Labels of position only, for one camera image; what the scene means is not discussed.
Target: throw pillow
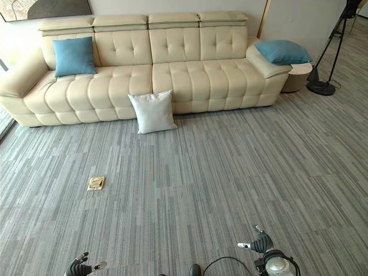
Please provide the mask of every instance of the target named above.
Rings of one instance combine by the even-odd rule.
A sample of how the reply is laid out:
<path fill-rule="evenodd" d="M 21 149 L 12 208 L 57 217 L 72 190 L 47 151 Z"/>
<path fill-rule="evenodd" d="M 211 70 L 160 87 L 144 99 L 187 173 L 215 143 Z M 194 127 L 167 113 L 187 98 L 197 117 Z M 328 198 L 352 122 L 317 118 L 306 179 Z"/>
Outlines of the throw pillow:
<path fill-rule="evenodd" d="M 159 94 L 128 95 L 137 115 L 138 133 L 177 128 L 171 107 L 172 93 L 169 90 Z"/>
<path fill-rule="evenodd" d="M 256 43 L 254 46 L 272 64 L 288 65 L 312 61 L 303 46 L 290 40 L 271 40 Z"/>
<path fill-rule="evenodd" d="M 92 37 L 52 41 L 56 55 L 55 76 L 96 74 Z"/>

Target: picture frame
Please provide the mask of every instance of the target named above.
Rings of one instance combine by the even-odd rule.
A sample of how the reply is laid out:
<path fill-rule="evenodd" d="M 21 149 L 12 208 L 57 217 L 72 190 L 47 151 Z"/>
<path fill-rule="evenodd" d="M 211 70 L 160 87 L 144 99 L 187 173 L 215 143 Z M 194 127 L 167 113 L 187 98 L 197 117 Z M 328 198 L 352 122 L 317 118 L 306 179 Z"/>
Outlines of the picture frame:
<path fill-rule="evenodd" d="M 0 0 L 5 22 L 91 14 L 88 0 Z"/>

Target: lamp tripod base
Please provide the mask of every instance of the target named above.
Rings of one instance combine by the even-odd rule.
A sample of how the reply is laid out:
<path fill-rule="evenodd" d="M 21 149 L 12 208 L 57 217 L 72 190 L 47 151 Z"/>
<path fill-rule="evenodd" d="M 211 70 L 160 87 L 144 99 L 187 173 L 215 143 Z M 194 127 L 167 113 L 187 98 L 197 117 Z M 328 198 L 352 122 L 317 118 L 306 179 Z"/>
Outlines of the lamp tripod base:
<path fill-rule="evenodd" d="M 331 96 L 335 93 L 335 87 L 328 82 L 308 82 L 308 90 L 322 96 Z"/>

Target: sofa backrest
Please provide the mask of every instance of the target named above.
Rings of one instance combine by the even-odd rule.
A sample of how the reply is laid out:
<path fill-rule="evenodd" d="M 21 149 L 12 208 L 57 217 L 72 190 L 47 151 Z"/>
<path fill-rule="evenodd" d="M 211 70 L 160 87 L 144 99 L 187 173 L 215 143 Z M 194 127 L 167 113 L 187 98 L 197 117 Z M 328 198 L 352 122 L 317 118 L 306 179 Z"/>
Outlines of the sofa backrest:
<path fill-rule="evenodd" d="M 52 40 L 75 39 L 91 36 L 93 41 L 93 55 L 95 66 L 100 67 L 95 33 L 92 27 L 93 18 L 72 18 L 62 20 L 47 20 L 40 27 L 41 48 L 44 59 L 50 70 L 56 68 L 56 57 L 53 49 Z"/>
<path fill-rule="evenodd" d="M 247 16 L 238 11 L 97 16 L 49 20 L 42 24 L 42 50 L 50 70 L 52 40 L 91 36 L 97 67 L 246 56 Z"/>
<path fill-rule="evenodd" d="M 40 27 L 41 47 L 50 70 L 56 68 L 52 40 L 91 36 L 95 66 L 152 64 L 147 16 L 98 16 L 49 20 Z"/>
<path fill-rule="evenodd" d="M 98 16 L 93 28 L 101 66 L 152 64 L 147 16 Z"/>
<path fill-rule="evenodd" d="M 148 27 L 153 63 L 200 60 L 200 30 L 197 14 L 151 14 Z"/>
<path fill-rule="evenodd" d="M 201 60 L 241 59 L 246 56 L 247 16 L 237 11 L 199 14 Z"/>

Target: blue pillow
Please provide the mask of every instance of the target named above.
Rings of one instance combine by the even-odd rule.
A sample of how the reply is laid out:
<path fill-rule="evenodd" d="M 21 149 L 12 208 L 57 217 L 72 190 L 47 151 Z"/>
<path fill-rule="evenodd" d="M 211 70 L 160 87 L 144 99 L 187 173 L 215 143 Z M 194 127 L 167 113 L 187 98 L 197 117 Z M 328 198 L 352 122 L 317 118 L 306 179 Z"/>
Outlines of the blue pillow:
<path fill-rule="evenodd" d="M 271 40 L 256 43 L 254 46 L 272 64 L 301 64 L 312 61 L 303 46 L 290 40 Z"/>
<path fill-rule="evenodd" d="M 92 37 L 53 40 L 56 55 L 55 76 L 96 74 Z"/>

